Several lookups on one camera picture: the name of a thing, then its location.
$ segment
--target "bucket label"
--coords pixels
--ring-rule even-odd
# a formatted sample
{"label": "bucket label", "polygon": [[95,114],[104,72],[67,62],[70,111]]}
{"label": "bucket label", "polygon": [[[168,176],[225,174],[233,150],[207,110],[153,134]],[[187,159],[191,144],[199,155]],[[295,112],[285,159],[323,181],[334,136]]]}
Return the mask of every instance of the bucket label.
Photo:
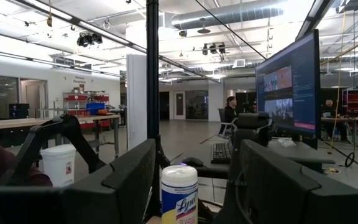
{"label": "bucket label", "polygon": [[162,184],[162,224],[197,224],[197,190],[197,183],[188,187]]}
{"label": "bucket label", "polygon": [[66,175],[71,174],[71,162],[66,163]]}

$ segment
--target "chair back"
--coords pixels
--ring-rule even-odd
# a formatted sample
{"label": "chair back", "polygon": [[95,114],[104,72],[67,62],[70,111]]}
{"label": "chair back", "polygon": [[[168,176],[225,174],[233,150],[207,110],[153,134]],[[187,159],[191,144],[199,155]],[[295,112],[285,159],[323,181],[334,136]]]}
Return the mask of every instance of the chair back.
{"label": "chair back", "polygon": [[219,111],[219,116],[221,117],[221,123],[224,123],[225,122],[225,120],[224,120],[224,108],[219,108],[218,111]]}

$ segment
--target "keyboard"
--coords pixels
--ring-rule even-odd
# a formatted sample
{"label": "keyboard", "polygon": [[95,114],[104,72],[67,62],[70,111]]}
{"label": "keyboard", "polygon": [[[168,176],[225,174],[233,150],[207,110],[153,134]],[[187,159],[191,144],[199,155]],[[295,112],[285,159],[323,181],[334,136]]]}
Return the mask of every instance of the keyboard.
{"label": "keyboard", "polygon": [[230,164],[232,150],[233,146],[230,141],[225,143],[213,144],[211,163]]}

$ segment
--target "black pole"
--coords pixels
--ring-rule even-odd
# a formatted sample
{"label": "black pole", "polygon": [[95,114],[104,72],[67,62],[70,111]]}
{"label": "black pole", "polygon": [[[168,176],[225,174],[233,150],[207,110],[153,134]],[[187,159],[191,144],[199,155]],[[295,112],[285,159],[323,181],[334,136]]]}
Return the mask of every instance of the black pole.
{"label": "black pole", "polygon": [[146,4],[147,29],[147,138],[155,139],[156,163],[152,196],[148,207],[148,215],[161,216],[160,213],[160,166],[159,150],[159,90],[158,90],[158,0],[147,0]]}

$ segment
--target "white lid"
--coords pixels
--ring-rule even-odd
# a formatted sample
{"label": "white lid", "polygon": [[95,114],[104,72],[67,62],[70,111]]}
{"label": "white lid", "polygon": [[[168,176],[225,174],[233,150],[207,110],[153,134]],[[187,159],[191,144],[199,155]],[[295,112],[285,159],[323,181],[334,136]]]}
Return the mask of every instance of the white lid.
{"label": "white lid", "polygon": [[41,150],[41,156],[62,156],[65,154],[70,154],[75,152],[76,149],[72,144],[63,144],[60,146],[50,147],[44,150]]}
{"label": "white lid", "polygon": [[172,187],[185,187],[197,183],[197,170],[190,166],[176,165],[162,171],[161,181]]}

